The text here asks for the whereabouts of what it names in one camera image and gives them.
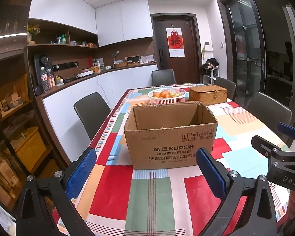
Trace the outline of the right hand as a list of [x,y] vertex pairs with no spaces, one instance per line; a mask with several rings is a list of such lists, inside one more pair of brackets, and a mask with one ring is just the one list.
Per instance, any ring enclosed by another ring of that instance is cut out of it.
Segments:
[[288,206],[287,206],[287,215],[289,219],[295,218],[295,191],[290,191]]

